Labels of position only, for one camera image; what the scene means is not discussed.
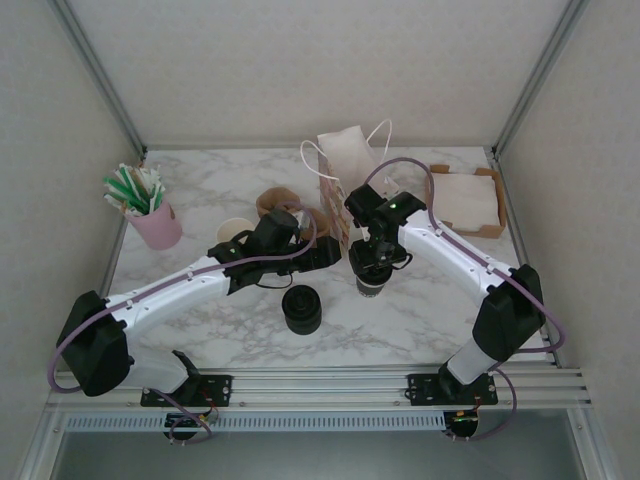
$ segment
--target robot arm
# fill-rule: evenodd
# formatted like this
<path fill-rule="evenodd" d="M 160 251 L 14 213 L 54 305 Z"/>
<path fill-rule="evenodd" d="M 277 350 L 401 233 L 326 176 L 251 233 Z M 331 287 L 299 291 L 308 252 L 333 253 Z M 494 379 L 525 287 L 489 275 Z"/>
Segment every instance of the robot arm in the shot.
<path fill-rule="evenodd" d="M 442 222 L 432 221 L 426 205 L 413 195 L 402 192 L 385 201 L 369 185 L 363 185 L 351 193 L 345 206 L 357 226 L 369 229 L 369 239 L 354 242 L 349 250 L 357 276 L 397 270 L 395 265 L 410 261 L 411 252 L 437 266 L 479 306 L 472 338 L 439 372 L 440 386 L 452 400 L 491 367 L 508 360 L 544 324 L 544 315 L 494 273 L 496 269 L 510 273 L 542 301 L 535 270 L 528 265 L 516 270 L 481 252 Z M 470 258 L 451 240 L 488 266 Z"/>
<path fill-rule="evenodd" d="M 77 335 L 62 357 L 81 389 L 98 396 L 117 386 L 147 387 L 188 402 L 199 373 L 186 355 L 144 348 L 136 340 L 200 302 L 257 284 L 264 274 L 317 270 L 340 259 L 337 240 L 321 237 L 312 246 L 290 243 L 299 233 L 297 220 L 276 209 L 262 217 L 253 232 L 216 245 L 192 265 L 157 282 L 106 299 L 95 291 L 81 295 L 57 342 L 60 346 Z M 97 314 L 102 318 L 95 320 Z M 94 321 L 76 334 L 91 318 Z"/>

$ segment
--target metal frame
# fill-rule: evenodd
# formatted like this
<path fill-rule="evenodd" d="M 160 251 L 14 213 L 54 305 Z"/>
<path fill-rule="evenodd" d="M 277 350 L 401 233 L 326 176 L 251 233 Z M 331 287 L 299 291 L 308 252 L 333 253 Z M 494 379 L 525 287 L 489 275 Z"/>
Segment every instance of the metal frame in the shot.
<path fill-rule="evenodd" d="M 146 147 L 102 67 L 86 33 L 67 0 L 47 0 L 63 29 L 88 70 L 98 91 L 115 117 L 132 148 L 144 159 Z M 553 35 L 534 66 L 520 97 L 511 112 L 488 159 L 500 171 L 498 160 L 508 147 L 537 93 L 557 60 L 562 48 L 584 11 L 588 0 L 570 0 Z M 509 229 L 520 262 L 528 257 L 513 213 L 505 185 L 509 211 Z M 101 294 L 108 293 L 126 231 L 126 222 L 118 226 L 110 261 L 101 284 Z M 556 357 L 560 365 L 561 357 Z M 231 404 L 223 415 L 243 418 L 256 415 L 287 416 L 318 412 L 366 412 L 369 416 L 389 416 L 402 412 L 437 413 L 436 407 L 411 407 L 404 397 L 406 375 L 434 373 L 437 366 L 375 366 L 353 368 L 298 369 L 215 369 L 203 373 L 225 373 L 235 377 Z M 610 454 L 594 419 L 584 379 L 579 369 L 557 368 L 553 362 L 509 362 L 504 367 L 516 386 L 520 408 L 565 408 L 568 410 L 576 447 L 589 480 L 619 478 Z M 69 373 L 58 374 L 61 384 L 73 383 Z M 504 380 L 495 377 L 499 403 L 487 409 L 511 408 L 510 392 Z M 31 448 L 21 470 L 20 479 L 50 478 L 69 419 L 77 415 L 106 414 L 137 418 L 175 411 L 148 409 L 139 405 L 138 389 L 119 388 L 99 398 L 82 394 L 52 393 L 41 416 Z"/>
<path fill-rule="evenodd" d="M 424 425 L 413 422 L 420 421 L 420 418 L 437 419 L 443 409 L 412 407 L 404 397 L 406 376 L 409 373 L 435 373 L 437 369 L 437 365 L 405 365 L 230 368 L 203 370 L 202 373 L 234 376 L 230 405 L 220 408 L 221 416 L 229 418 L 226 431 L 273 431 L 273 424 L 265 426 L 255 419 L 273 422 L 274 418 L 292 423 L 290 428 L 279 424 L 279 431 L 319 431 L 322 429 L 320 425 L 313 423 L 314 419 L 318 421 L 317 419 L 356 417 L 363 418 L 366 422 L 376 422 L 376 425 L 363 423 L 361 426 L 343 422 L 330 430 L 397 431 L 433 430 L 437 427 L 437 423 L 434 425 L 429 421 Z M 509 362 L 504 366 L 504 371 L 515 385 L 519 408 L 577 410 L 585 413 L 576 414 L 576 418 L 589 417 L 591 402 L 579 369 L 558 369 L 540 361 Z M 510 410 L 511 393 L 506 383 L 499 376 L 495 376 L 494 380 L 499 403 L 483 409 Z M 69 372 L 58 373 L 57 381 L 63 386 L 75 383 Z M 82 393 L 51 393 L 19 478 L 50 478 L 64 433 L 67 429 L 77 431 L 78 422 L 81 423 L 80 429 L 84 428 L 85 431 L 165 430 L 159 422 L 160 415 L 175 412 L 176 409 L 141 407 L 140 396 L 140 389 L 133 388 L 118 388 L 97 398 L 89 398 Z M 237 419 L 243 424 L 236 425 L 231 419 Z M 578 448 L 578 451 L 585 465 L 593 463 L 593 449 Z M 601 480 L 614 477 L 588 478 Z"/>
<path fill-rule="evenodd" d="M 518 127 L 531 108 L 540 88 L 549 76 L 549 72 L 556 63 L 571 33 L 575 29 L 582 12 L 589 4 L 589 0 L 570 0 L 567 4 L 553 34 L 547 41 L 540 58 L 536 62 L 529 79 L 524 85 L 515 107 L 511 111 L 502 132 L 496 140 L 494 152 L 499 156 L 509 146 Z"/>
<path fill-rule="evenodd" d="M 82 25 L 80 25 L 73 8 L 71 8 L 67 0 L 47 0 L 47 2 L 58 18 L 62 29 L 69 37 L 71 44 L 86 67 L 98 92 L 100 92 L 107 107 L 113 114 L 122 133 L 124 133 L 134 151 L 142 158 L 146 149 L 140 135 L 127 110 L 124 108 L 111 80 L 109 80 L 107 72 L 100 63 L 95 50 L 91 46 L 91 42 L 89 42 L 87 34 L 84 32 Z"/>

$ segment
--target cable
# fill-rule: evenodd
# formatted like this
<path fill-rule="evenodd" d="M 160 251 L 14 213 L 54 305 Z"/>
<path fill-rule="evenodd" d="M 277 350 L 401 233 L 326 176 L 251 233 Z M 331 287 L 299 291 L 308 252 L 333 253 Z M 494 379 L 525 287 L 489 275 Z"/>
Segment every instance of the cable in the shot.
<path fill-rule="evenodd" d="M 413 260 L 413 254 L 407 252 L 407 260 L 402 264 L 402 266 L 396 267 L 395 265 L 391 265 L 391 268 L 394 270 L 404 270 L 404 268 L 411 263 L 411 260 Z"/>
<path fill-rule="evenodd" d="M 393 131 L 393 123 L 391 122 L 391 119 L 390 118 L 384 119 L 382 122 L 380 122 L 380 124 L 376 128 L 373 129 L 373 132 L 371 132 L 369 134 L 369 136 L 367 137 L 367 144 L 368 144 L 369 140 L 371 140 L 371 137 L 373 137 L 375 135 L 375 133 L 380 129 L 380 127 L 382 127 L 385 123 L 389 124 L 389 133 L 387 134 L 387 143 L 384 146 L 384 153 L 382 154 L 382 162 L 384 162 L 384 159 L 387 156 L 387 151 L 389 150 L 389 142 L 391 141 L 391 133 Z M 313 148 L 315 148 L 318 151 L 318 153 L 320 155 L 322 155 L 324 158 L 327 158 L 325 153 L 322 151 L 322 149 L 318 145 L 313 143 L 311 140 L 303 140 L 302 143 L 300 144 L 300 158 L 302 158 L 302 162 L 304 163 L 304 165 L 310 171 L 312 171 L 313 173 L 315 173 L 319 177 L 324 177 L 324 178 L 327 178 L 329 180 L 338 180 L 338 181 L 340 181 L 340 179 L 338 177 L 332 177 L 331 175 L 325 175 L 324 173 L 320 173 L 317 170 L 314 170 L 313 168 L 311 168 L 309 166 L 309 163 L 307 162 L 307 159 L 304 156 L 304 146 L 306 144 L 311 145 Z"/>
<path fill-rule="evenodd" d="M 494 272 L 502 280 L 509 283 L 513 288 L 518 290 L 518 292 L 524 295 L 525 298 L 529 300 L 549 320 L 549 322 L 551 322 L 551 324 L 558 331 L 558 341 L 553 345 L 549 345 L 547 347 L 538 347 L 538 348 L 521 348 L 517 350 L 517 353 L 549 353 L 549 352 L 554 352 L 560 347 L 562 347 L 566 341 L 566 337 L 567 337 L 566 331 L 562 326 L 562 324 L 556 319 L 555 315 L 547 307 L 545 307 L 542 304 L 542 302 L 540 302 L 536 297 L 534 297 L 531 294 L 531 292 L 529 292 L 526 288 L 524 288 L 522 285 L 516 282 L 513 278 L 511 278 L 510 275 L 498 270 L 497 268 L 492 268 L 489 262 L 487 262 L 484 258 L 480 257 L 475 252 L 473 252 L 466 246 L 462 245 L 455 238 L 453 238 L 451 235 L 445 232 L 442 228 L 440 228 L 440 226 L 438 225 L 438 221 L 436 220 L 436 217 L 433 214 L 433 199 L 435 198 L 435 184 L 433 181 L 433 174 L 425 164 L 423 164 L 422 162 L 419 162 L 414 158 L 408 158 L 408 157 L 399 157 L 399 158 L 387 160 L 386 162 L 378 165 L 369 174 L 369 176 L 365 180 L 365 183 L 369 183 L 369 181 L 383 168 L 398 162 L 413 163 L 414 165 L 418 165 L 427 173 L 427 177 L 429 178 L 429 195 L 427 197 L 427 214 L 429 216 L 429 221 L 431 222 L 431 226 L 433 227 L 433 229 L 442 231 L 441 235 L 447 242 L 449 242 L 451 245 L 453 245 L 455 248 L 460 250 L 462 253 L 464 253 L 471 259 L 473 259 L 483 268 L 486 268 L 488 271 Z"/>
<path fill-rule="evenodd" d="M 511 383 L 511 379 L 509 377 L 507 377 L 507 375 L 502 370 L 500 370 L 497 367 L 494 367 L 492 370 L 497 372 L 497 373 L 499 373 L 502 376 L 502 378 L 505 379 L 505 381 L 507 382 L 507 385 L 509 386 L 509 390 L 511 391 L 511 402 L 512 403 L 511 403 L 511 412 L 509 413 L 509 416 L 507 417 L 507 419 L 504 422 L 502 422 L 500 425 L 498 425 L 493 430 L 489 430 L 488 432 L 481 433 L 480 435 L 474 435 L 473 437 L 458 437 L 455 434 L 447 435 L 454 442 L 461 442 L 461 441 L 462 442 L 477 442 L 479 440 L 486 440 L 487 438 L 493 437 L 495 434 L 500 433 L 502 430 L 507 428 L 509 426 L 509 424 L 513 421 L 514 416 L 516 414 L 516 410 L 518 409 L 518 397 L 516 396 L 516 389 L 513 386 L 513 383 Z"/>
<path fill-rule="evenodd" d="M 307 245 L 305 245 L 303 248 L 301 248 L 299 251 L 291 253 L 291 254 L 287 254 L 287 255 L 258 255 L 256 257 L 250 257 L 250 258 L 243 258 L 241 260 L 235 260 L 233 262 L 228 262 L 228 263 L 223 263 L 223 264 L 218 264 L 218 265 L 213 265 L 211 267 L 205 267 L 205 268 L 200 268 L 197 270 L 194 270 L 192 272 L 193 277 L 196 277 L 198 275 L 202 275 L 203 273 L 209 273 L 209 272 L 213 272 L 216 270 L 221 270 L 224 268 L 231 268 L 231 267 L 235 267 L 238 265 L 244 265 L 245 263 L 251 263 L 251 262 L 263 262 L 263 261 L 276 261 L 276 260 L 290 260 L 292 258 L 296 258 L 304 253 L 306 253 L 314 244 L 314 242 L 316 241 L 316 235 L 318 233 L 318 226 L 316 225 L 316 221 L 313 218 L 313 215 L 311 215 L 311 212 L 304 207 L 303 205 L 299 204 L 298 202 L 290 202 L 290 201 L 286 201 L 286 202 L 280 202 L 278 205 L 276 205 L 275 208 L 278 208 L 280 206 L 292 206 L 292 207 L 296 207 L 300 210 L 302 210 L 307 217 L 309 218 L 309 221 L 311 223 L 311 225 L 313 226 L 313 234 L 311 235 L 311 239 L 309 240 L 309 242 L 307 243 Z M 51 360 L 49 361 L 49 365 L 47 368 L 47 381 L 49 382 L 49 386 L 51 387 L 52 390 L 54 390 L 55 392 L 58 393 L 75 393 L 80 391 L 82 388 L 78 385 L 77 387 L 72 387 L 72 388 L 64 388 L 61 387 L 60 385 L 58 385 L 58 383 L 56 382 L 55 379 L 55 373 L 56 373 L 56 365 L 58 363 L 58 360 L 60 359 L 60 357 L 62 356 L 62 352 L 65 351 L 65 349 L 78 337 L 78 335 L 80 335 L 82 332 L 84 332 L 87 328 L 89 328 L 91 325 L 93 325 L 95 322 L 97 322 L 98 320 L 100 320 L 101 318 L 104 318 L 105 316 L 109 315 L 110 313 L 116 312 L 118 310 L 120 310 L 121 308 L 124 308 L 126 306 L 128 306 L 128 302 L 139 302 L 140 300 L 144 300 L 145 298 L 158 293 L 159 291 L 170 287 L 172 285 L 175 285 L 176 283 L 179 283 L 183 280 L 188 280 L 189 276 L 187 274 L 181 275 L 179 277 L 176 278 L 172 278 L 170 280 L 167 280 L 166 282 L 163 282 L 159 285 L 156 285 L 153 288 L 150 288 L 149 290 L 146 290 L 142 293 L 139 293 L 138 295 L 135 295 L 133 297 L 131 297 L 128 301 L 125 302 L 120 302 L 116 305 L 113 305 L 109 308 L 106 308 L 98 313 L 96 313 L 95 315 L 92 315 L 91 317 L 89 317 L 85 322 L 83 322 L 81 325 L 79 325 L 73 332 L 71 332 L 62 342 L 60 342 L 60 345 L 58 346 L 58 348 L 56 348 L 56 351 L 54 352 L 53 356 L 51 357 Z M 173 442 L 173 431 L 174 429 L 180 424 L 182 423 L 184 420 L 186 420 L 187 418 L 193 420 L 194 422 L 196 422 L 197 424 L 201 425 L 206 431 L 207 431 L 207 436 L 204 438 L 199 438 L 196 440 L 185 440 L 182 442 L 183 445 L 192 445 L 195 443 L 200 443 L 203 442 L 205 440 L 210 439 L 213 436 L 213 432 L 211 431 L 211 429 L 209 428 L 209 426 L 202 421 L 196 414 L 193 414 L 191 412 L 189 412 L 186 408 L 184 408 L 182 405 L 180 405 L 178 402 L 176 402 L 175 400 L 173 400 L 169 395 L 167 395 L 166 393 L 163 393 L 159 390 L 156 389 L 150 389 L 153 392 L 155 392 L 156 394 L 158 394 L 159 396 L 161 396 L 162 398 L 164 398 L 168 403 L 170 403 L 171 405 L 173 405 L 175 408 L 177 408 L 178 410 L 180 410 L 184 416 L 179 418 L 178 420 L 176 420 L 173 425 L 171 426 L 171 430 L 169 431 L 169 439 Z"/>
<path fill-rule="evenodd" d="M 170 403 L 172 406 L 174 406 L 175 408 L 177 408 L 178 410 L 180 410 L 184 416 L 178 418 L 175 422 L 173 422 L 173 425 L 171 425 L 171 429 L 169 430 L 169 441 L 171 443 L 173 443 L 174 438 L 173 438 L 173 431 L 175 430 L 175 428 L 181 424 L 182 422 L 184 422 L 187 419 L 193 420 L 194 422 L 196 422 L 196 424 L 200 425 L 202 428 L 204 428 L 207 432 L 207 436 L 206 437 L 201 437 L 201 438 L 192 438 L 189 440 L 182 440 L 182 445 L 194 445 L 196 443 L 202 443 L 205 442 L 209 439 L 211 439 L 213 437 L 213 432 L 211 431 L 211 428 L 209 428 L 209 425 L 207 425 L 207 422 L 205 422 L 204 420 L 202 420 L 198 414 L 195 413 L 191 413 L 189 410 L 187 410 L 186 408 L 184 408 L 182 405 L 180 405 L 178 402 L 176 402 L 173 398 L 171 398 L 169 395 L 167 395 L 166 393 L 161 392 L 160 390 L 156 390 L 155 388 L 150 388 L 149 390 L 151 390 L 152 392 L 154 392 L 156 395 L 159 395 L 160 397 L 164 398 L 166 402 Z"/>
<path fill-rule="evenodd" d="M 209 403 L 209 412 L 207 412 L 205 415 L 208 417 L 209 415 L 211 415 L 211 412 L 213 412 L 215 410 L 216 411 L 216 419 L 215 419 L 215 421 L 213 423 L 217 422 L 220 419 L 220 410 L 218 410 L 218 407 L 216 407 L 216 404 L 213 403 L 213 400 L 207 400 L 209 398 L 207 396 L 207 392 L 205 392 L 204 390 L 200 390 L 200 393 L 204 397 L 205 401 Z"/>
<path fill-rule="evenodd" d="M 260 288 L 266 288 L 268 290 L 282 290 L 285 288 L 289 288 L 291 285 L 293 285 L 293 274 L 289 274 L 289 283 L 287 285 L 284 285 L 282 287 L 274 287 L 272 285 L 260 285 L 259 283 L 256 283 L 256 287 L 260 287 Z"/>
<path fill-rule="evenodd" d="M 316 235 L 318 233 L 318 226 L 316 225 L 316 221 L 313 218 L 313 215 L 311 215 L 311 212 L 306 207 L 302 206 L 298 202 L 290 202 L 290 201 L 280 202 L 278 205 L 276 205 L 275 208 L 278 208 L 280 206 L 296 207 L 302 210 L 307 215 L 307 217 L 309 217 L 309 221 L 313 226 L 313 234 L 311 235 L 311 239 L 309 240 L 309 242 L 304 247 L 302 247 L 297 252 L 290 253 L 287 255 L 258 255 L 256 257 L 243 258 L 241 260 L 234 260 L 233 262 L 199 268 L 191 272 L 193 277 L 202 275 L 203 273 L 209 273 L 209 272 L 214 272 L 216 270 L 221 270 L 224 268 L 231 268 L 238 265 L 244 265 L 245 263 L 276 261 L 276 260 L 291 260 L 292 258 L 299 257 L 300 255 L 306 253 L 313 246 L 314 242 L 316 241 Z M 180 275 L 179 277 L 175 277 L 170 280 L 167 280 L 166 282 L 162 282 L 156 285 L 155 287 L 150 288 L 149 290 L 145 290 L 144 292 L 131 297 L 127 301 L 120 302 L 112 307 L 106 308 L 92 315 L 85 322 L 79 325 L 78 328 L 76 328 L 73 332 L 71 332 L 60 343 L 58 348 L 56 348 L 56 351 L 54 352 L 53 356 L 51 357 L 51 360 L 49 361 L 49 365 L 47 368 L 47 381 L 49 382 L 49 386 L 51 387 L 51 389 L 58 393 L 75 393 L 81 390 L 81 387 L 79 385 L 77 387 L 72 387 L 72 388 L 61 387 L 60 385 L 58 385 L 55 378 L 56 364 L 58 363 L 58 360 L 60 359 L 62 352 L 65 351 L 65 349 L 78 337 L 78 335 L 80 335 L 82 332 L 84 332 L 87 328 L 89 328 L 91 325 L 96 323 L 101 318 L 109 315 L 110 313 L 116 312 L 121 308 L 128 306 L 129 302 L 133 302 L 133 303 L 139 302 L 140 300 L 144 300 L 145 298 L 150 297 L 151 295 L 154 295 L 159 291 L 164 290 L 167 287 L 170 287 L 172 285 L 175 285 L 176 283 L 179 283 L 179 282 L 182 282 L 183 280 L 188 280 L 188 279 L 189 279 L 189 275 L 185 273 L 183 275 Z"/>

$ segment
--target cardboard box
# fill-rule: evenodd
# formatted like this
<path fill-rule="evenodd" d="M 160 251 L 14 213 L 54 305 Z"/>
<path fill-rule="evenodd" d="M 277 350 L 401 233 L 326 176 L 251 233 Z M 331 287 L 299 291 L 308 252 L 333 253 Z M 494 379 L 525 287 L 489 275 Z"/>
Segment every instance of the cardboard box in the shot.
<path fill-rule="evenodd" d="M 433 173 L 449 173 L 449 165 L 431 165 L 429 167 Z M 502 185 L 502 179 L 500 174 L 490 168 L 478 168 L 474 175 L 493 178 L 496 184 L 496 197 L 498 199 L 498 218 L 500 225 L 483 225 L 477 232 L 468 232 L 457 230 L 455 225 L 451 222 L 442 220 L 442 222 L 456 232 L 458 235 L 464 235 L 468 237 L 482 237 L 482 238 L 499 238 L 505 227 L 507 226 L 507 207 L 504 202 L 504 186 Z M 429 193 L 429 180 L 427 179 L 427 194 Z"/>

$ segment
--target white paper cup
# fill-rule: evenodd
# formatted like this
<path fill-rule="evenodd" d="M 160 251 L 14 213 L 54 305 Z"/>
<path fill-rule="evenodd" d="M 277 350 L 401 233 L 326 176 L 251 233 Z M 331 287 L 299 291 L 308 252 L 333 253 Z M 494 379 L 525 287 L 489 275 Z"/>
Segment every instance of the white paper cup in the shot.
<path fill-rule="evenodd" d="M 246 218 L 230 218 L 220 224 L 216 231 L 216 240 L 218 243 L 228 242 L 240 232 L 244 230 L 253 230 L 255 225 Z"/>

